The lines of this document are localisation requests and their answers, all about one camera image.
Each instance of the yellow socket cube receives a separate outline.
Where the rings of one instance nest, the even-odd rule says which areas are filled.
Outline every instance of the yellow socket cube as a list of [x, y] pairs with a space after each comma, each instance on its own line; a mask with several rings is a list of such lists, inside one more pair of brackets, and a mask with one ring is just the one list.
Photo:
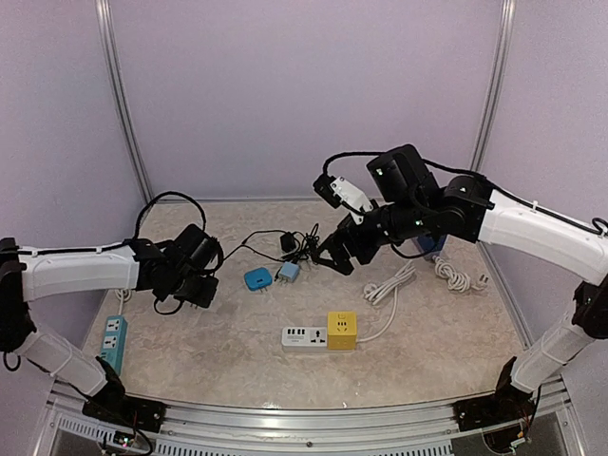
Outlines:
[[354, 350], [357, 345], [357, 313], [329, 312], [327, 314], [327, 348]]

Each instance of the light purple wall panel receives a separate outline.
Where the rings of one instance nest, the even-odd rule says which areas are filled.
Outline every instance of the light purple wall panel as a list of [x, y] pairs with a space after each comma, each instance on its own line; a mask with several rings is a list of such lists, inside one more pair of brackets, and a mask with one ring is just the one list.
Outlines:
[[[583, 220], [608, 216], [608, 4], [518, 2], [484, 172], [529, 200]], [[580, 282], [524, 254], [492, 249], [535, 337]], [[608, 343], [564, 373], [591, 455], [608, 447]]]
[[[0, 17], [0, 238], [44, 247], [128, 236], [141, 202], [94, 2], [4, 1]], [[32, 308], [81, 344], [100, 297], [66, 295]], [[0, 369], [0, 453], [26, 454], [49, 385], [29, 365]]]
[[[331, 154], [403, 143], [468, 165], [501, 3], [112, 2], [155, 191], [311, 196]], [[372, 188], [363, 164], [336, 169]]]

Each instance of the marble floor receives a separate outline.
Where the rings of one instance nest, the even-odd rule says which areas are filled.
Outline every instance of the marble floor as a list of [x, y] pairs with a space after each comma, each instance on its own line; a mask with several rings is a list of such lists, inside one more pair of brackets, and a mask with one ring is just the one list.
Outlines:
[[[204, 204], [207, 232], [229, 252], [254, 230], [308, 232], [316, 222], [320, 236], [344, 217], [324, 202], [227, 202]], [[185, 204], [156, 206], [142, 228], [155, 241], [173, 238], [198, 221]], [[278, 235], [250, 243], [278, 255]], [[402, 250], [415, 253], [413, 245]], [[450, 238], [445, 256], [476, 277], [486, 273], [477, 248]], [[285, 326], [324, 326], [327, 312], [352, 310], [359, 334], [381, 328], [390, 315], [390, 298], [378, 308], [363, 299], [366, 283], [392, 276], [404, 260], [383, 248], [350, 276], [304, 265], [296, 282], [273, 284], [266, 293], [247, 290], [243, 274], [257, 267], [278, 268], [241, 249], [218, 272], [219, 287], [208, 310], [184, 306], [172, 316], [152, 308], [141, 292], [124, 305], [128, 321], [122, 379], [131, 393], [199, 404], [246, 408], [342, 409], [410, 404], [492, 390], [502, 365], [522, 346], [494, 284], [482, 292], [455, 294], [423, 259], [417, 275], [399, 296], [389, 330], [380, 338], [343, 353], [285, 353]], [[167, 299], [163, 311], [176, 302]], [[109, 293], [94, 321], [85, 351], [97, 354], [105, 319], [118, 310]]]

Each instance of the white power cord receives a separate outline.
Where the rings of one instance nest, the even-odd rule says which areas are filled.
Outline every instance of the white power cord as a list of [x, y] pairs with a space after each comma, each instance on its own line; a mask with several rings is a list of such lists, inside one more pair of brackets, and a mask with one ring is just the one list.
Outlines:
[[133, 297], [133, 290], [114, 290], [114, 295], [116, 295], [120, 302], [118, 307], [118, 315], [122, 315], [124, 303]]
[[384, 334], [389, 328], [392, 320], [395, 319], [395, 314], [397, 314], [397, 301], [399, 300], [399, 287], [404, 283], [409, 282], [416, 275], [416, 268], [412, 260], [409, 260], [403, 268], [401, 268], [397, 273], [381, 283], [380, 285], [376, 285], [375, 283], [369, 283], [363, 288], [363, 296], [370, 302], [372, 306], [377, 306], [382, 298], [388, 295], [390, 292], [394, 291], [393, 299], [392, 299], [392, 311], [390, 312], [389, 321], [387, 324], [382, 327], [382, 329], [374, 335], [369, 337], [364, 337], [361, 339], [357, 339], [358, 343], [370, 342], [374, 339], [377, 339], [382, 334]]
[[447, 289], [452, 292], [464, 293], [470, 289], [480, 292], [487, 288], [487, 275], [482, 275], [475, 283], [471, 282], [471, 277], [467, 273], [461, 273], [451, 263], [436, 256], [435, 274], [447, 280]]

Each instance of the black power adapter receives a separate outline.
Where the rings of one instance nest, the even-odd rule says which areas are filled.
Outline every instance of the black power adapter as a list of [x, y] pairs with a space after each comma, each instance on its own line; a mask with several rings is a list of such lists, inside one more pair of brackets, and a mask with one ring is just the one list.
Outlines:
[[280, 237], [281, 241], [281, 250], [285, 254], [290, 254], [297, 249], [297, 243], [295, 241], [294, 233], [285, 233]]

